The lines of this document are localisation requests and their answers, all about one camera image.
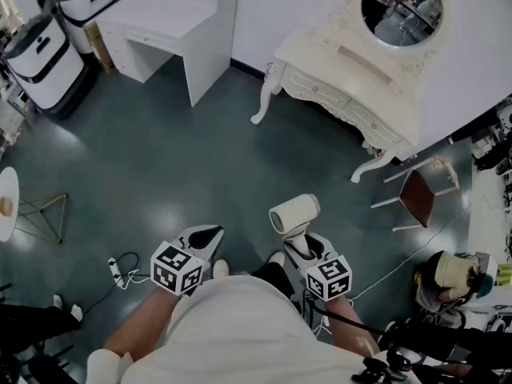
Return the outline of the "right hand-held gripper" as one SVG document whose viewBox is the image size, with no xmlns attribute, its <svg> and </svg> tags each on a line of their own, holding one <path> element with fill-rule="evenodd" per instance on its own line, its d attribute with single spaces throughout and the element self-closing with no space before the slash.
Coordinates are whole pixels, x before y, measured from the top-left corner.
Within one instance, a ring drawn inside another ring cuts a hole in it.
<svg viewBox="0 0 512 384">
<path fill-rule="evenodd" d="M 316 258 L 328 258 L 327 260 L 312 259 L 310 254 L 302 254 L 295 247 L 284 242 L 284 251 L 292 261 L 295 268 L 304 278 L 305 287 L 313 296 L 331 301 L 350 292 L 352 287 L 352 269 L 343 255 L 336 257 L 336 251 L 332 243 L 323 236 L 309 233 L 309 249 Z"/>
</svg>

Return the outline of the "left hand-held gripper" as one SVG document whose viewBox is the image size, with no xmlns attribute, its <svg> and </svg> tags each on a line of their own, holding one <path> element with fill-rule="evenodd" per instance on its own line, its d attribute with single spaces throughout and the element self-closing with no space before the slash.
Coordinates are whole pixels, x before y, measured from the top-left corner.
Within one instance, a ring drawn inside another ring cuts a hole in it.
<svg viewBox="0 0 512 384">
<path fill-rule="evenodd" d="M 222 239 L 222 226 L 200 225 L 163 241 L 151 256 L 151 281 L 175 296 L 192 295 Z"/>
</svg>

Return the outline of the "white hair dryer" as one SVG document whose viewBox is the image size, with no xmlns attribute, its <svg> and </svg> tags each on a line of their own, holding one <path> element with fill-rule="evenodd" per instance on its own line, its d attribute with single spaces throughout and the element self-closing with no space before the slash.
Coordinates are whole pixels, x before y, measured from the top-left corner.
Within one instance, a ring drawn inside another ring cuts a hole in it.
<svg viewBox="0 0 512 384">
<path fill-rule="evenodd" d="M 309 259 L 312 255 L 306 241 L 306 230 L 320 212 L 318 199 L 313 194 L 301 194 L 270 208 L 269 218 L 282 240 Z"/>
</svg>

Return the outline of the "ornate white vanity table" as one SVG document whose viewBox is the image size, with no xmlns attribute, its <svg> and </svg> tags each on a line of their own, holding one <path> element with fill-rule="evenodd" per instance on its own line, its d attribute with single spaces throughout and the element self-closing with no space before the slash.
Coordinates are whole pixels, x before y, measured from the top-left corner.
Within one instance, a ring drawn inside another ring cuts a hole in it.
<svg viewBox="0 0 512 384">
<path fill-rule="evenodd" d="M 296 28 L 274 52 L 275 72 L 263 83 L 259 111 L 266 115 L 272 95 L 315 102 L 355 126 L 364 146 L 381 155 L 355 169 L 350 180 L 388 164 L 418 145 L 419 107 L 415 98 L 425 68 L 442 48 L 450 23 L 450 4 L 433 36 L 416 46 L 391 46 L 366 27 L 362 0 L 342 0 L 316 27 Z"/>
</svg>

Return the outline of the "person's left forearm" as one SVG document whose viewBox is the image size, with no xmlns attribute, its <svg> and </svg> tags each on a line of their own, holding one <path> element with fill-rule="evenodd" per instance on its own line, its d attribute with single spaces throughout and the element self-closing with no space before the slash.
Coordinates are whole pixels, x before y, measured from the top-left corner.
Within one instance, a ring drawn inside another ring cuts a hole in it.
<svg viewBox="0 0 512 384">
<path fill-rule="evenodd" d="M 179 297 L 157 287 L 108 337 L 103 348 L 134 361 L 154 351 Z"/>
</svg>

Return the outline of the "person's right forearm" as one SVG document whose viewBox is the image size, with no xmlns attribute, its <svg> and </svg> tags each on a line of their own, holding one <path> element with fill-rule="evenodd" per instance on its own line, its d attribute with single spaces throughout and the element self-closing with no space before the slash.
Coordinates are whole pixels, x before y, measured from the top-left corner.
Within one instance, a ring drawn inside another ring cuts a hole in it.
<svg viewBox="0 0 512 384">
<path fill-rule="evenodd" d="M 354 308 L 344 296 L 339 296 L 324 303 L 325 311 L 347 318 L 357 324 L 362 324 Z M 369 331 L 328 317 L 330 332 L 336 347 L 369 358 L 380 352 L 378 344 Z"/>
</svg>

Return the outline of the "oval vanity mirror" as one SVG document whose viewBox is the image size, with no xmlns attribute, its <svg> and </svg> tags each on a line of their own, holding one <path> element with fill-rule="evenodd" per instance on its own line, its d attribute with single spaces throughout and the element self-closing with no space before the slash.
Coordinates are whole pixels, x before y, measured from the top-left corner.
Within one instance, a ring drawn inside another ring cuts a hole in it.
<svg viewBox="0 0 512 384">
<path fill-rule="evenodd" d="M 416 46 L 429 39 L 443 12 L 442 0 L 362 0 L 367 29 L 391 46 Z"/>
</svg>

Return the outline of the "person's black trousers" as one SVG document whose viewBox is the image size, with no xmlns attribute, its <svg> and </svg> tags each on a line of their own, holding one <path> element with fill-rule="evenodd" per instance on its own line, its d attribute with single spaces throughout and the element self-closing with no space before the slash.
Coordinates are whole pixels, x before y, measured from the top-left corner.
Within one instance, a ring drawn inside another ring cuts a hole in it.
<svg viewBox="0 0 512 384">
<path fill-rule="evenodd" d="M 295 295 L 294 288 L 285 270 L 276 262 L 267 262 L 250 275 L 271 284 L 289 300 L 292 300 Z"/>
</svg>

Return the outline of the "person's white shirt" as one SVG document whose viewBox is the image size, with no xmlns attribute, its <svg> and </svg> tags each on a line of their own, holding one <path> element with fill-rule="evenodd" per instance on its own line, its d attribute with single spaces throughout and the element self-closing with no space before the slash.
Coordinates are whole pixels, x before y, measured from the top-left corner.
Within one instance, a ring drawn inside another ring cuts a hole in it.
<svg viewBox="0 0 512 384">
<path fill-rule="evenodd" d="M 363 357 L 316 339 L 268 282 L 228 276 L 177 304 L 163 344 L 137 360 L 100 349 L 86 384 L 355 384 Z"/>
</svg>

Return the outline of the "white chair brown seat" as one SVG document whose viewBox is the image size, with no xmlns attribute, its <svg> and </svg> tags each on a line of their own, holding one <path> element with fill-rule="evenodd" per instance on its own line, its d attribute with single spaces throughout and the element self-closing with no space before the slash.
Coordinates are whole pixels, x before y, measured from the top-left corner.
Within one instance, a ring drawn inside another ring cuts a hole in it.
<svg viewBox="0 0 512 384">
<path fill-rule="evenodd" d="M 418 171 L 426 165 L 430 165 L 434 170 L 447 174 L 451 186 L 443 190 L 433 191 Z M 409 169 L 385 178 L 382 182 L 389 183 L 401 177 L 405 179 L 398 196 L 374 203 L 370 206 L 371 209 L 375 209 L 399 202 L 416 221 L 413 225 L 395 226 L 392 228 L 393 232 L 427 228 L 430 224 L 436 197 L 460 190 L 458 175 L 452 164 L 447 159 L 437 155 L 417 163 Z"/>
</svg>

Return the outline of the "black body-worn device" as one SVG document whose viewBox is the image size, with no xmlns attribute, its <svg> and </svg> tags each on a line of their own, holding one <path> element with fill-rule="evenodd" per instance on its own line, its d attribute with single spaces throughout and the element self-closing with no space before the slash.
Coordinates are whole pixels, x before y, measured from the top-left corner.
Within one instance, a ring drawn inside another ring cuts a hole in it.
<svg viewBox="0 0 512 384">
<path fill-rule="evenodd" d="M 363 365 L 364 371 L 353 374 L 352 382 L 356 384 L 417 384 L 410 361 L 396 349 L 388 351 L 384 361 L 378 358 L 365 358 Z"/>
</svg>

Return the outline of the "white work table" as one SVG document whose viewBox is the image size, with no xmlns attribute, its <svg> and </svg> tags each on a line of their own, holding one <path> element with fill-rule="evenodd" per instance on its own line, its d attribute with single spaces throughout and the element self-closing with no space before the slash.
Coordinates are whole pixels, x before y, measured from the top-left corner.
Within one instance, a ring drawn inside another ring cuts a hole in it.
<svg viewBox="0 0 512 384">
<path fill-rule="evenodd" d="M 504 181 L 493 170 L 473 170 L 467 251 L 490 254 L 498 264 L 508 262 L 506 238 L 512 229 L 504 194 Z"/>
</svg>

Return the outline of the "round white side table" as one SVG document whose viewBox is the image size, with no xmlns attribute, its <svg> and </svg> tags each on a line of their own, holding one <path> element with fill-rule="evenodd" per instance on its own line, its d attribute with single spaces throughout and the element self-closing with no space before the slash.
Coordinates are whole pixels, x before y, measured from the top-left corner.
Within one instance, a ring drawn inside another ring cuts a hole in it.
<svg viewBox="0 0 512 384">
<path fill-rule="evenodd" d="M 68 194 L 30 199 L 22 195 L 16 170 L 7 167 L 0 172 L 1 196 L 11 197 L 14 209 L 9 218 L 0 215 L 0 242 L 8 242 L 17 230 L 34 238 L 62 244 Z"/>
</svg>

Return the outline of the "brown cardboard box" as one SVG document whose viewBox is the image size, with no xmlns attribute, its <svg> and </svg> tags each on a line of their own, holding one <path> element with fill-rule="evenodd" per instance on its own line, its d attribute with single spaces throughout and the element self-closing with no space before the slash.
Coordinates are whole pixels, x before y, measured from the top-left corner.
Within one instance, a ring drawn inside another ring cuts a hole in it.
<svg viewBox="0 0 512 384">
<path fill-rule="evenodd" d="M 115 64 L 109 54 L 108 49 L 106 48 L 106 44 L 102 38 L 96 21 L 88 22 L 84 25 L 83 29 L 86 33 L 90 47 L 104 71 L 107 74 L 111 74 L 116 71 Z"/>
</svg>

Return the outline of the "white desk with shelf unit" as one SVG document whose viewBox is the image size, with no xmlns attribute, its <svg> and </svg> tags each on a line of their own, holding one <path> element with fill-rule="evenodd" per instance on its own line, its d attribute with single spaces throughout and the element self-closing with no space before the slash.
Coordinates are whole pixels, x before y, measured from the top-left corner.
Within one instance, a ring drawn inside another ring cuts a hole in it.
<svg viewBox="0 0 512 384">
<path fill-rule="evenodd" d="M 120 0 L 96 18 L 116 69 L 144 83 L 182 59 L 192 106 L 230 67 L 237 0 Z"/>
</svg>

